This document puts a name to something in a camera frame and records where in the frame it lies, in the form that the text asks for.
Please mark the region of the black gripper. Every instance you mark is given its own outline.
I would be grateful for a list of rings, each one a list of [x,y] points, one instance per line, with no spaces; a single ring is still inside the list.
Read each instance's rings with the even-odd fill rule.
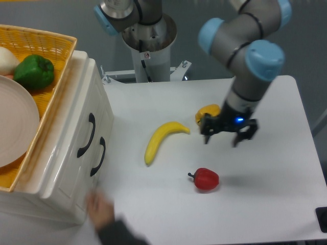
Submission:
[[[258,130],[258,121],[251,119],[252,114],[253,109],[249,105],[236,109],[228,102],[223,104],[218,116],[205,114],[200,121],[204,143],[208,144],[210,137],[220,132],[236,132],[232,143],[234,148],[243,140],[251,140]]]

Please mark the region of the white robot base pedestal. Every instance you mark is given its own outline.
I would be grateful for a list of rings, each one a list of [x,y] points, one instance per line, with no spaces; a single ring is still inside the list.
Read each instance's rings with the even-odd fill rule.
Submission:
[[[183,60],[171,66],[171,46],[177,37],[174,20],[163,14],[153,25],[136,23],[122,31],[122,39],[130,49],[137,83],[182,81],[192,63]]]

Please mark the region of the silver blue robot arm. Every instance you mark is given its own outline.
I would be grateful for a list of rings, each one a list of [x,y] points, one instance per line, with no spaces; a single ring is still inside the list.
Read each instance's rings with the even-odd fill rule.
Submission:
[[[200,132],[206,141],[220,132],[234,132],[234,144],[250,140],[258,129],[252,118],[271,82],[285,62],[283,50],[266,37],[292,16],[288,1],[235,1],[238,16],[230,22],[208,20],[198,44],[234,75],[221,112],[206,113]],[[94,8],[109,35],[121,34],[132,53],[137,82],[170,80],[170,48],[177,36],[174,20],[163,13],[161,1],[101,1]]]

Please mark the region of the person's hand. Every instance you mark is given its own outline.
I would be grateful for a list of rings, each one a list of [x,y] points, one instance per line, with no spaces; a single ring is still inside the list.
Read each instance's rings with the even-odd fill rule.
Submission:
[[[114,223],[114,205],[101,192],[90,192],[86,197],[86,207],[89,219],[96,231]]]

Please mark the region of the dark sleeved forearm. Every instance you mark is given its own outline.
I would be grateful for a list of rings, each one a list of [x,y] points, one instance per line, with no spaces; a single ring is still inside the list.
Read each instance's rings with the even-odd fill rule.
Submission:
[[[114,221],[106,224],[99,231],[97,235],[101,244],[110,245],[147,245],[148,243],[141,238],[134,236],[127,228],[122,220]]]

